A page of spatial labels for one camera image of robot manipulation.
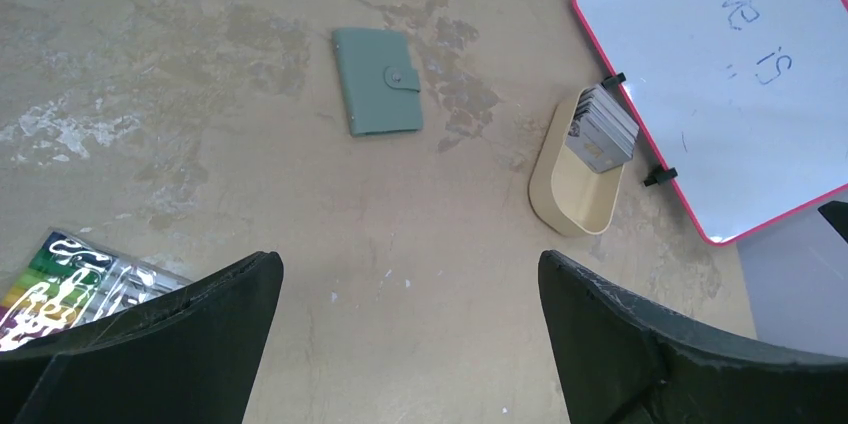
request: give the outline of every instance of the whiteboard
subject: whiteboard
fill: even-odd
[[[574,0],[702,237],[848,183],[845,0]]]

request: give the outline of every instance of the whiteboard clip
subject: whiteboard clip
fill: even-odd
[[[642,184],[645,187],[653,186],[654,184],[662,184],[664,182],[668,182],[677,177],[677,169],[669,168],[668,170],[663,169],[662,166],[657,166],[648,174],[648,177],[642,181]]]
[[[624,77],[623,72],[619,72],[614,76],[609,76],[603,81],[601,81],[601,85],[604,86],[604,89],[611,90],[613,87],[620,85],[622,82],[626,81],[627,78]]]

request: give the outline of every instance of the notebook cover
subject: notebook cover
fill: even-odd
[[[403,34],[341,28],[333,31],[333,44],[353,136],[418,131],[424,126],[421,84]]]

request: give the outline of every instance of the oval beige basket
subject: oval beige basket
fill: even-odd
[[[607,230],[624,170],[618,166],[596,174],[565,145],[579,100],[580,95],[557,106],[530,177],[530,204],[536,215],[567,237]]]

